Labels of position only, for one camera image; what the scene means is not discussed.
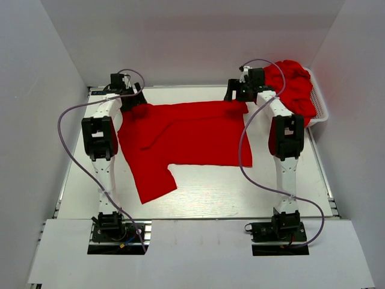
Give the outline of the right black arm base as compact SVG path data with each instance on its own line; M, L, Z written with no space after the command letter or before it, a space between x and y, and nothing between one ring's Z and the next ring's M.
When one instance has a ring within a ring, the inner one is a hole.
M252 222L244 226L246 233L251 235L253 256L306 256L309 255L303 222L297 228L275 231L272 221Z

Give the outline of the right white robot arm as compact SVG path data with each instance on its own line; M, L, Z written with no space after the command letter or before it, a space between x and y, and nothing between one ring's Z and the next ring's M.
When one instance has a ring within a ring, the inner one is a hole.
M304 147L304 118L285 107L272 87L265 84L262 68L242 66L241 76L230 79L226 101L254 102L265 110L271 121L268 149L276 165L277 190L283 194L273 208L269 223L251 225L256 242L283 241L292 243L301 231L297 200L296 172Z

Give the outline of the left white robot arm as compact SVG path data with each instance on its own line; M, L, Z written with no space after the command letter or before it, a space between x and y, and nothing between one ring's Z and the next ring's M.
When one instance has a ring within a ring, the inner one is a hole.
M121 239L126 231L122 213L117 208L114 176L115 156L119 151L117 131L120 117L136 105L147 101L139 83L131 84L129 69L110 74L109 84L100 92L102 102L90 117L81 121L86 155L90 158L98 181L99 213L93 220L98 230L114 240Z

